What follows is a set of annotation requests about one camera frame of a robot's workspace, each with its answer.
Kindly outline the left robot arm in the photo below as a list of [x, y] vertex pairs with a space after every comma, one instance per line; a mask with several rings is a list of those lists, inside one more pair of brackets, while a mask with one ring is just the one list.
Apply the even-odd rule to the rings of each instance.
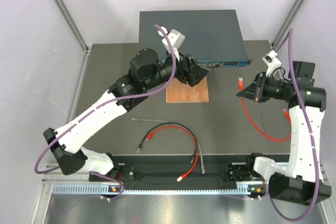
[[104, 126], [126, 114], [149, 96], [149, 90], [177, 79], [194, 87], [211, 70], [201, 66], [192, 56], [168, 55], [160, 62], [155, 50], [145, 48], [130, 61], [129, 72], [119, 78], [90, 108], [58, 129], [48, 128], [44, 138], [50, 145], [64, 175], [78, 171], [95, 172], [114, 180], [119, 166], [110, 153], [97, 153], [83, 147], [84, 143]]

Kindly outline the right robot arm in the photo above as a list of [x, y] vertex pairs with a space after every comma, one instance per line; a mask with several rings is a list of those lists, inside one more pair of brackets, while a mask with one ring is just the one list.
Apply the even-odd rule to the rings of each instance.
[[257, 73], [254, 81], [244, 87], [238, 80], [241, 99], [263, 103], [269, 99], [283, 100], [288, 103], [291, 123], [290, 154], [287, 168], [283, 169], [268, 156], [252, 153], [245, 174], [252, 180], [260, 176], [267, 181], [272, 199], [278, 199], [307, 206], [313, 199], [314, 187], [319, 181], [317, 202], [331, 196], [331, 186], [323, 183], [323, 176], [315, 161], [319, 160], [320, 128], [326, 109], [326, 91], [314, 87], [313, 73], [315, 64], [294, 61], [293, 72], [302, 97], [300, 106], [293, 84], [287, 80], [269, 77], [265, 72]]

